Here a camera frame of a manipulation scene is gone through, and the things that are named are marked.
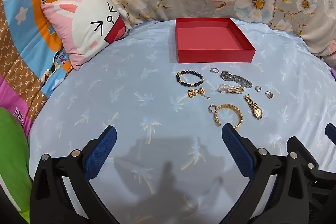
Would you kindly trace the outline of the gold wrist watch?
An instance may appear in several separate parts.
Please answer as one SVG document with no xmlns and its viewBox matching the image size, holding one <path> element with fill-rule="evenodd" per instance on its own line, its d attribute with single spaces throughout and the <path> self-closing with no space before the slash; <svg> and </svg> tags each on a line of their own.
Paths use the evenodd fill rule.
<svg viewBox="0 0 336 224">
<path fill-rule="evenodd" d="M 256 119 L 261 119 L 263 117 L 263 111 L 262 109 L 251 100 L 251 97 L 249 94 L 244 96 L 244 99 L 246 101 L 246 103 L 248 104 L 248 106 L 251 109 L 252 115 L 256 118 Z"/>
</svg>

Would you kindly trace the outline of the gold cuff bangle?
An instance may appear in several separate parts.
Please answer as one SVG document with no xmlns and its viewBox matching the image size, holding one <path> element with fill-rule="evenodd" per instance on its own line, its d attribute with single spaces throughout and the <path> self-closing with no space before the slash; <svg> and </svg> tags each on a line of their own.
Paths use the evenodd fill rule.
<svg viewBox="0 0 336 224">
<path fill-rule="evenodd" d="M 234 129 L 238 129 L 243 123 L 243 114 L 240 109 L 232 104 L 222 104 L 215 106 L 214 122 L 219 127 L 222 125 L 222 120 L 225 122 L 233 122 L 236 116 L 236 125 Z"/>
</svg>

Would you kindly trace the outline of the silver watch green dial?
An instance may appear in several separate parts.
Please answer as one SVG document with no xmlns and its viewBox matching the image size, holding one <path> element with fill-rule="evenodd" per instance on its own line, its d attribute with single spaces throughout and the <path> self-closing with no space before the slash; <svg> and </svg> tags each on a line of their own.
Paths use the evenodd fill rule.
<svg viewBox="0 0 336 224">
<path fill-rule="evenodd" d="M 244 87 L 244 88 L 252 88 L 253 84 L 239 76 L 239 75 L 233 75 L 232 73 L 230 73 L 229 71 L 222 71 L 220 74 L 221 79 L 223 79 L 224 81 L 233 81 L 237 84 L 239 84 L 240 86 Z"/>
</svg>

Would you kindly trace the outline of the gold hoop earring large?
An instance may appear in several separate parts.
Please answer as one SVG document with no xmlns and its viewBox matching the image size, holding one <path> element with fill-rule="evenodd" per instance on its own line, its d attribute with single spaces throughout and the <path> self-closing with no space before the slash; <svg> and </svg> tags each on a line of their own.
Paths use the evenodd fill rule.
<svg viewBox="0 0 336 224">
<path fill-rule="evenodd" d="M 208 107 L 208 111 L 209 111 L 209 113 L 212 113 L 212 114 L 215 114 L 216 109 L 217 109 L 217 106 L 216 106 L 216 105 L 210 105 L 210 106 Z"/>
</svg>

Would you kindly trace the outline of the light blue palm bedsheet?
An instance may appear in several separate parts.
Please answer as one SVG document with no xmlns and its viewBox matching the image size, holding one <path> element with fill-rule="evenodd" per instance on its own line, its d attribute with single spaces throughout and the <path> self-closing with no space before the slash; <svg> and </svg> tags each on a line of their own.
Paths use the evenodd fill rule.
<svg viewBox="0 0 336 224">
<path fill-rule="evenodd" d="M 256 147 L 286 155 L 286 141 L 296 136 L 321 169 L 334 172 L 335 145 L 325 135 L 335 122 L 329 66 L 294 34 L 237 25 L 256 50 L 251 63 L 179 64 L 175 21 L 168 21 L 136 26 L 71 72 L 30 131 L 30 175 L 43 154 L 67 156 L 111 125 L 116 145 L 91 184 L 119 222 L 218 223 L 248 182 L 208 111 L 225 103 L 241 110 L 239 134 Z M 224 81 L 222 71 L 252 88 Z"/>
</svg>

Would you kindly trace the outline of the colourful cartoon blanket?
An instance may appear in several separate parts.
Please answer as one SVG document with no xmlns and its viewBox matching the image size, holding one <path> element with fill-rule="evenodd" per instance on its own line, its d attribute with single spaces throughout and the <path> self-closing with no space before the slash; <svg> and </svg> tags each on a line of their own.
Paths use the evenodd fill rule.
<svg viewBox="0 0 336 224">
<path fill-rule="evenodd" d="M 41 6 L 56 0 L 1 0 L 1 107 L 26 135 L 72 69 Z"/>
</svg>

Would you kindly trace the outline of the red cardboard box tray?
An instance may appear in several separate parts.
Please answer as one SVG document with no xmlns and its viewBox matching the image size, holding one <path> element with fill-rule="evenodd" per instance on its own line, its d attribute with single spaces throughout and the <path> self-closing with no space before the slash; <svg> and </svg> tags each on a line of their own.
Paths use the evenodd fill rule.
<svg viewBox="0 0 336 224">
<path fill-rule="evenodd" d="M 175 20 L 177 61 L 181 63 L 250 63 L 251 42 L 230 18 Z"/>
</svg>

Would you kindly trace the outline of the pink bunny face pillow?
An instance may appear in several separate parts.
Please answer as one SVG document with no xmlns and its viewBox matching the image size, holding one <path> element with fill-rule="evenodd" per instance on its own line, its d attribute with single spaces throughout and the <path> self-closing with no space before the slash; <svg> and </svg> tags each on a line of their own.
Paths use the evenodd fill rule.
<svg viewBox="0 0 336 224">
<path fill-rule="evenodd" d="M 58 0 L 41 8 L 75 70 L 127 33 L 111 0 Z"/>
</svg>

